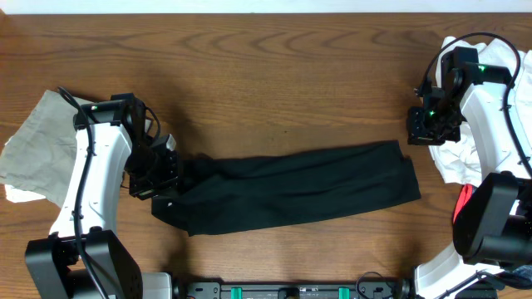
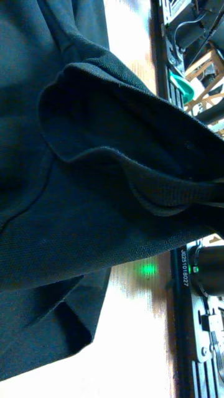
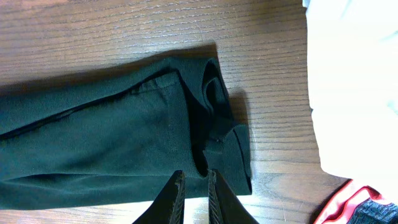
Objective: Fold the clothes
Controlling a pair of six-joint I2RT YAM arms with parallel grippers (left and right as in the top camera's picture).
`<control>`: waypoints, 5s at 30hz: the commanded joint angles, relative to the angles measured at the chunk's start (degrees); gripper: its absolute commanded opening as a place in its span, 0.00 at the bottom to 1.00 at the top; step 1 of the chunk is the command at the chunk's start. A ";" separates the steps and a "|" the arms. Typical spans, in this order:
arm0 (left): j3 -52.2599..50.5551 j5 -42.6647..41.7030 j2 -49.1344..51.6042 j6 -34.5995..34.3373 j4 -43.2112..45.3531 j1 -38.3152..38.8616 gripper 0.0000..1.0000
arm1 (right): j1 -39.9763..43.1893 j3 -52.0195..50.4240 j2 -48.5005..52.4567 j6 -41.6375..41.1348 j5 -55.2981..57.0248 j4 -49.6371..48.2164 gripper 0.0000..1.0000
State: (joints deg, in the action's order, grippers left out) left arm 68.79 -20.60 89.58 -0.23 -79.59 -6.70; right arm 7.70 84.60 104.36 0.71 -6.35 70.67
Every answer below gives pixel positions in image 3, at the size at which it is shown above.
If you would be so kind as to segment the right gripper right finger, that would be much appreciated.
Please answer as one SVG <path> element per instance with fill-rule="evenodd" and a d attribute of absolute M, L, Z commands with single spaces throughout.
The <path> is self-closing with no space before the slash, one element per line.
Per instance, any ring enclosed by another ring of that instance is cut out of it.
<path fill-rule="evenodd" d="M 208 208 L 210 224 L 258 224 L 243 207 L 217 169 L 209 171 Z"/>

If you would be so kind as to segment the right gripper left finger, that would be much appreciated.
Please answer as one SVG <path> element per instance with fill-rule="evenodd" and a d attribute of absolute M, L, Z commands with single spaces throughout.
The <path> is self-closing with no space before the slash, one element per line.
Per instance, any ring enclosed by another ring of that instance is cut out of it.
<path fill-rule="evenodd" d="M 176 170 L 151 206 L 132 224 L 183 224 L 185 174 Z"/>

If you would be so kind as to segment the black t-shirt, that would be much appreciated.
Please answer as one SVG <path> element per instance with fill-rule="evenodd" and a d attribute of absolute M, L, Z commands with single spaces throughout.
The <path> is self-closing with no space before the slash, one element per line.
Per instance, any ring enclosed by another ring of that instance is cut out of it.
<path fill-rule="evenodd" d="M 1 98 L 1 208 L 153 200 L 176 170 L 204 197 L 219 170 L 252 192 L 249 130 L 213 58 L 166 58 L 110 80 Z"/>

